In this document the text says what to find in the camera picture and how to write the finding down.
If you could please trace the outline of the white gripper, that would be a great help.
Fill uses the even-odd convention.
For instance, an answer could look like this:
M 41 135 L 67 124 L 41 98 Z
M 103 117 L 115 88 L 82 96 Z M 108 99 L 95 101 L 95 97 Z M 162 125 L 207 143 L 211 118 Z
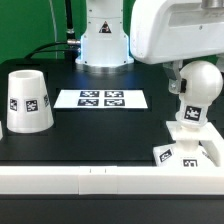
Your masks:
M 164 63 L 171 93 L 184 93 L 184 59 L 224 53 L 224 4 L 207 0 L 136 0 L 130 50 L 146 64 Z

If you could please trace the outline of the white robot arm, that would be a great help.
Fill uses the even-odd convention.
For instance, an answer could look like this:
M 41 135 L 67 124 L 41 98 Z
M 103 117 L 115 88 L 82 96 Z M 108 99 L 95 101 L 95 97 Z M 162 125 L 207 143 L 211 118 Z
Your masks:
M 123 30 L 122 3 L 86 0 L 79 67 L 99 73 L 133 60 L 161 63 L 169 91 L 177 94 L 184 60 L 216 55 L 224 61 L 224 0 L 135 0 L 129 34 Z

